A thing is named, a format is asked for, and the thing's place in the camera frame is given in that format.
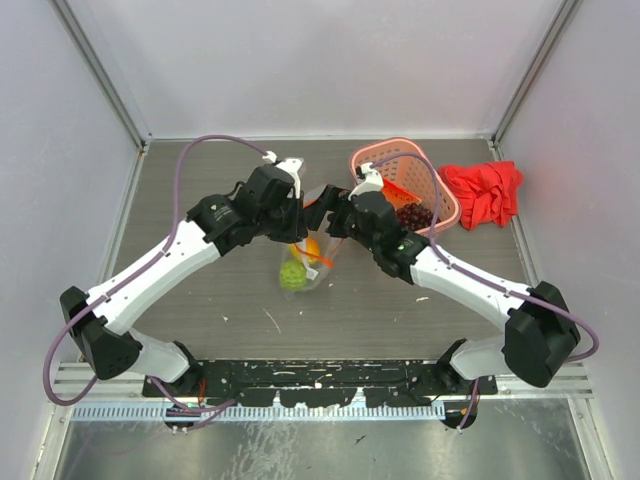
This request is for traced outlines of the green toy custard apple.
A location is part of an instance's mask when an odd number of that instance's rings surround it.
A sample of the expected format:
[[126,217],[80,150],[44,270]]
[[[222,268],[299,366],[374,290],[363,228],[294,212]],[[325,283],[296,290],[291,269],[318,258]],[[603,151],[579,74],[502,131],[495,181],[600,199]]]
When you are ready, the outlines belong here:
[[279,271],[279,281],[283,289],[296,291],[307,283],[305,266],[298,260],[284,262]]

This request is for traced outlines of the orange toy fruit slice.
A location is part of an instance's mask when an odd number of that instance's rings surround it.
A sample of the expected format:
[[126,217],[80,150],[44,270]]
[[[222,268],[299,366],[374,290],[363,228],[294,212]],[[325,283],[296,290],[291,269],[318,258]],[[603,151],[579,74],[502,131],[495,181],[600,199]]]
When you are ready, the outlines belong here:
[[316,265],[320,262],[321,248],[318,242],[311,237],[306,239],[304,246],[291,244],[289,250],[297,261],[307,260],[310,265]]

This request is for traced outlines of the pink plastic basket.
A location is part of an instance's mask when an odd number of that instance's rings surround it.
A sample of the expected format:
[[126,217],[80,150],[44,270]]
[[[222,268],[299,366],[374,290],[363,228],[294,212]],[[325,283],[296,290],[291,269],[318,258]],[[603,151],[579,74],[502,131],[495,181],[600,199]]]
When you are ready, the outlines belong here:
[[355,181],[356,168],[367,162],[373,163],[383,179],[387,178],[420,197],[420,204],[432,212],[438,208],[436,234],[453,227],[459,221],[461,207],[458,200],[440,175],[435,173],[437,189],[430,171],[430,167],[434,166],[421,147],[412,140],[392,137],[357,150],[351,155],[349,163]]

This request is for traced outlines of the clear orange zip top bag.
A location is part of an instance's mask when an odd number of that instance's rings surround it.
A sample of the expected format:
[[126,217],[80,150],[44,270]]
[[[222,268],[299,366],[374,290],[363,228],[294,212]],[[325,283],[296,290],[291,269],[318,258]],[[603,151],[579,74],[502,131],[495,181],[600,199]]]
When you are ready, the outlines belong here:
[[308,229],[308,236],[298,243],[283,246],[278,280],[283,295],[287,300],[307,294],[317,289],[333,272],[336,256],[343,239],[331,237],[329,228],[329,211],[321,212],[316,203],[327,185],[321,185],[305,195],[305,208],[310,208],[310,216],[320,221],[318,227]]

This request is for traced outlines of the red crumpled cloth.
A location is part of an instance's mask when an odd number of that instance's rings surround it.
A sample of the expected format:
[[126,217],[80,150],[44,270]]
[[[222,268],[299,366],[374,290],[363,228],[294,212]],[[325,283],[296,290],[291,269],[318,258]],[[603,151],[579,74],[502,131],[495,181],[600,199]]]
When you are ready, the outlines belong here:
[[512,161],[445,165],[439,175],[460,204],[460,224],[466,230],[486,223],[506,227],[518,214],[518,189],[524,175]]

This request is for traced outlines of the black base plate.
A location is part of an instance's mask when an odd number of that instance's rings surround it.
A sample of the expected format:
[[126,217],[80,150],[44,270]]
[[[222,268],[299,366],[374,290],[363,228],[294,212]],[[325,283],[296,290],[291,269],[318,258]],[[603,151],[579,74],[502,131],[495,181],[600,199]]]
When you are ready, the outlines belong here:
[[216,360],[203,362],[201,373],[190,397],[248,407],[345,407],[358,394],[368,408],[430,406],[446,396],[465,397],[473,387],[469,380],[445,380],[438,365],[425,360]]

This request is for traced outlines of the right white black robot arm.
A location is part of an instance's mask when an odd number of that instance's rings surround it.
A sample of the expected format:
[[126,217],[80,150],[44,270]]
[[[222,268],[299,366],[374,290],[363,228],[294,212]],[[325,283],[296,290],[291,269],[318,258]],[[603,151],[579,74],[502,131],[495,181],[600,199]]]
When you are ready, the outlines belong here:
[[581,341],[556,286],[508,281],[456,258],[401,227],[379,191],[354,195],[334,185],[319,187],[305,200],[304,216],[310,230],[326,222],[331,237],[359,243],[388,276],[445,295],[499,329],[494,338],[458,340],[439,359],[438,379],[449,393],[495,374],[545,388]]

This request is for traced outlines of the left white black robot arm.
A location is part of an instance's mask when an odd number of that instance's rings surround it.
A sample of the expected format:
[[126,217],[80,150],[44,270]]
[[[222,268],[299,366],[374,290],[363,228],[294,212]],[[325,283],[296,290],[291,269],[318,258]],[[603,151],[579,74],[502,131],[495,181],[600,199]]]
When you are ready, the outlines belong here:
[[199,387],[202,367],[179,342],[163,342],[135,330],[141,315],[181,281],[236,247],[265,236],[297,243],[303,221],[302,160],[288,158],[253,170],[235,195],[202,198],[160,244],[112,279],[60,298],[71,335],[94,374],[110,380],[125,372],[155,377],[178,396]]

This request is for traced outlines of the toy watermelon slice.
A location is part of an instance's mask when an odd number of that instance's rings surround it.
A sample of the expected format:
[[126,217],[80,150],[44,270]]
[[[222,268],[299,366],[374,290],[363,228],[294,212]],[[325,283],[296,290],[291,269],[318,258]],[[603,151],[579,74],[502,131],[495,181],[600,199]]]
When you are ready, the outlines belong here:
[[420,197],[387,178],[383,179],[381,193],[395,209],[400,209],[408,204],[420,204],[422,202]]

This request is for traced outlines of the purple toy grape bunch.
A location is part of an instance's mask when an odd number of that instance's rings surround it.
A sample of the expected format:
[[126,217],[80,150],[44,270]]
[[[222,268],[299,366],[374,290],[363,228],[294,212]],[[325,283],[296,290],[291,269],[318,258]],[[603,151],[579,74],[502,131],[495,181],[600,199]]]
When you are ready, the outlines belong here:
[[418,231],[431,225],[433,213],[422,204],[409,203],[396,210],[396,217],[403,228]]

